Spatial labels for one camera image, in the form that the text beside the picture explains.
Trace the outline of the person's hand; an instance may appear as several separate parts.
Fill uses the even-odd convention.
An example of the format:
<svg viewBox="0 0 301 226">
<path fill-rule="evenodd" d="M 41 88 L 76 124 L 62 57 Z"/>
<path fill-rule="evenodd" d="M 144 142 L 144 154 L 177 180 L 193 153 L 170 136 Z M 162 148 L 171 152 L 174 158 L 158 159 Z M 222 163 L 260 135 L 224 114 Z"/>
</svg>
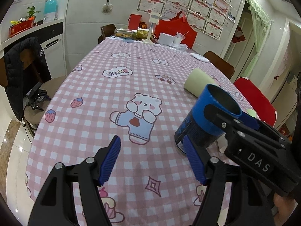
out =
<svg viewBox="0 0 301 226">
<path fill-rule="evenodd" d="M 275 193 L 274 205 L 278 210 L 274 216 L 276 226 L 300 225 L 300 205 L 293 198 Z"/>
</svg>

